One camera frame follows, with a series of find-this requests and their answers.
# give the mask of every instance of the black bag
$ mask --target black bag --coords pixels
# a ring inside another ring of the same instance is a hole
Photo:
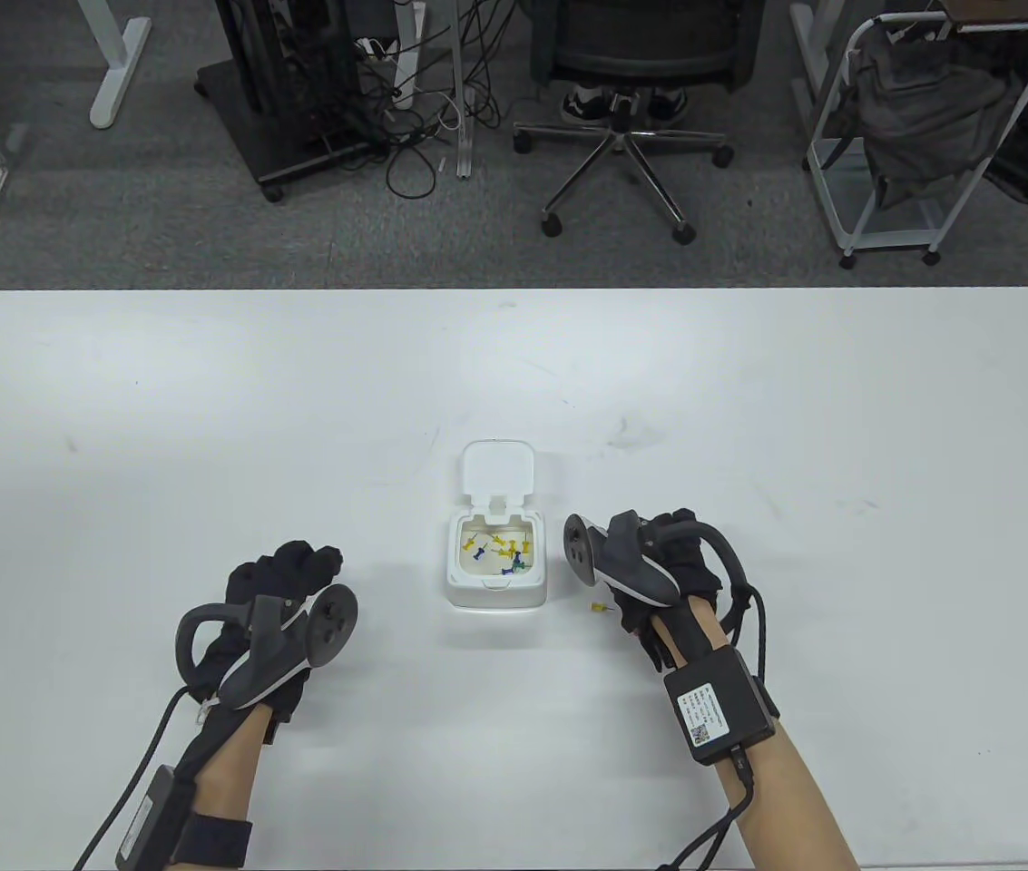
[[[831,119],[841,138],[824,169],[857,136],[873,172],[877,206],[933,196],[994,153],[1023,93],[1012,72],[958,40],[892,42],[875,26],[849,59],[849,84]]]

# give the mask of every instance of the hand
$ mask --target hand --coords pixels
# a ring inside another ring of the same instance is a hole
[[[278,596],[302,603],[306,597],[326,588],[340,574],[344,557],[335,547],[314,551],[306,541],[290,541],[277,549],[272,556],[260,556],[256,562],[235,568],[227,581],[228,605],[248,605],[256,596]],[[210,644],[197,667],[197,686],[193,696],[206,701],[219,689],[228,668],[234,665],[250,647],[244,627],[227,623],[218,639]],[[311,668],[281,686],[263,704],[276,713],[278,722],[289,722],[303,696],[303,685]]]
[[[651,520],[651,523],[655,527],[669,527],[670,523],[695,519],[697,518],[694,511],[680,509],[672,514],[660,514]],[[668,541],[662,547],[647,551],[646,555],[667,569],[670,576],[675,578],[680,591],[683,592],[684,602],[687,602],[689,596],[699,596],[705,598],[712,610],[715,609],[723,584],[704,562],[699,536]],[[615,605],[618,605],[619,613],[622,614],[622,627],[629,633],[637,636],[638,643],[642,644],[642,650],[647,651],[647,656],[650,656],[651,662],[654,663],[655,672],[662,672],[663,667],[675,667],[670,650],[655,633],[651,622],[655,614],[662,613],[666,609],[656,609],[646,605],[630,594],[621,592],[620,589],[613,589],[613,592]]]

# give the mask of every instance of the sneaker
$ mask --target sneaker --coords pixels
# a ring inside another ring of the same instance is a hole
[[[687,109],[692,101],[688,99],[687,90],[655,90],[651,95],[651,103],[647,104],[647,118],[651,128],[673,128],[687,115]]]
[[[567,124],[603,124],[610,117],[610,100],[605,95],[583,100],[572,90],[562,98],[560,116]]]

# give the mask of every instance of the forearm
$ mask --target forearm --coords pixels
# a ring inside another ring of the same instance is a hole
[[[244,725],[198,772],[191,810],[221,821],[247,821],[251,790],[256,783],[259,755],[263,751],[264,734],[270,719],[272,709],[256,705]],[[191,871],[194,868],[198,866],[171,866],[169,871]]]
[[[708,602],[692,597],[691,606],[711,646],[728,644]],[[687,664],[658,615],[652,623],[676,666]],[[844,834],[783,723],[776,723],[776,733],[749,747],[746,755],[755,774],[755,798],[738,819],[738,829],[755,871],[857,871]],[[731,805],[737,805],[743,787],[731,761],[718,763],[715,771]]]

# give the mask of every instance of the open box lid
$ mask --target open box lid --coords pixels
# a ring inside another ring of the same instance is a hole
[[[534,493],[534,448],[524,441],[472,441],[461,453],[461,479],[474,510],[488,522],[506,521]],[[506,500],[506,510],[491,514],[495,498]]]

